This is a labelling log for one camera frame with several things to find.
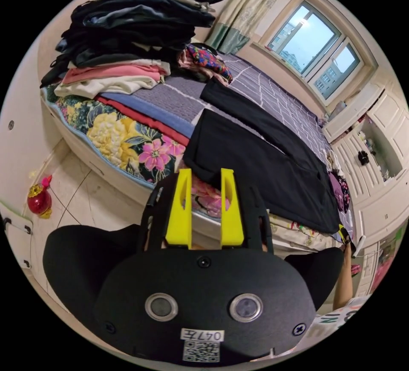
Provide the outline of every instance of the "screw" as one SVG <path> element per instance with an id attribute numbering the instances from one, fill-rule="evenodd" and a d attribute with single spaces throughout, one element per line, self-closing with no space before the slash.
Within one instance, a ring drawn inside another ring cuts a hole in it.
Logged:
<path id="1" fill-rule="evenodd" d="M 109 321 L 105 322 L 105 330 L 107 330 L 108 333 L 110 334 L 115 334 L 116 333 L 116 328 L 114 324 L 110 323 Z"/>
<path id="2" fill-rule="evenodd" d="M 197 264 L 201 269 L 207 269 L 212 264 L 212 261 L 208 257 L 203 256 L 197 260 Z"/>
<path id="3" fill-rule="evenodd" d="M 300 336 L 301 334 L 304 333 L 304 331 L 307 329 L 307 326 L 304 323 L 298 324 L 294 327 L 293 329 L 293 336 Z"/>

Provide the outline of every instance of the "label sticker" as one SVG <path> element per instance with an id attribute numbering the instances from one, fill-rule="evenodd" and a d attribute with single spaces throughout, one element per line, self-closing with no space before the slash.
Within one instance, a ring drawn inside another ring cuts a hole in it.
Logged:
<path id="1" fill-rule="evenodd" d="M 185 340 L 183 347 L 183 361 L 220 362 L 220 343 Z"/>
<path id="2" fill-rule="evenodd" d="M 180 333 L 180 339 L 185 341 L 200 342 L 223 342 L 225 340 L 224 330 L 193 330 L 183 328 Z"/>

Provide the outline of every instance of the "window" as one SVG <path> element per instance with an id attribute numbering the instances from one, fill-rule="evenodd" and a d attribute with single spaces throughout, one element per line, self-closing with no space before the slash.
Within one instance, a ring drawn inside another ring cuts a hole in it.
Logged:
<path id="1" fill-rule="evenodd" d="M 324 84 L 321 82 L 321 81 L 316 81 L 315 82 L 315 84 L 316 84 L 316 86 L 317 86 L 317 88 L 319 89 L 319 90 L 322 90 L 323 88 L 324 88 Z"/>
<path id="2" fill-rule="evenodd" d="M 327 72 L 332 78 L 335 78 L 337 76 L 336 72 L 331 67 L 329 67 Z"/>
<path id="3" fill-rule="evenodd" d="M 329 105 L 364 66 L 355 47 L 304 1 L 268 44 Z"/>
<path id="4" fill-rule="evenodd" d="M 324 102 L 331 102 L 346 87 L 345 81 L 352 79 L 363 66 L 364 63 L 357 51 L 346 38 L 309 84 L 318 90 Z M 326 84 L 325 88 L 321 88 L 320 78 L 326 73 L 331 74 L 331 82 Z"/>

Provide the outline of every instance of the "stack of folded clothes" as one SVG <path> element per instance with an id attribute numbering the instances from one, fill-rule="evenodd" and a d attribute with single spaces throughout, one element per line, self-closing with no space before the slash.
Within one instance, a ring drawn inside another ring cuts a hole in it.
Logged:
<path id="1" fill-rule="evenodd" d="M 195 27 L 212 26 L 210 4 L 219 1 L 93 0 L 80 5 L 71 14 L 71 26 L 56 47 L 60 55 L 41 86 L 59 83 L 56 96 L 89 99 L 153 88 L 179 66 L 183 52 L 196 48 L 190 45 Z M 200 60 L 193 56 L 192 65 L 200 66 Z M 218 70 L 202 68 L 202 74 L 220 76 L 224 71 L 216 61 Z"/>

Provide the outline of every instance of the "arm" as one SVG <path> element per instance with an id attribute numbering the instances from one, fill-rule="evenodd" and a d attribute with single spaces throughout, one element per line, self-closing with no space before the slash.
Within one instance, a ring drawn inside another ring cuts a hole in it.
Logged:
<path id="1" fill-rule="evenodd" d="M 348 243 L 344 251 L 344 263 L 335 288 L 333 310 L 344 307 L 353 297 L 351 276 L 351 245 Z"/>

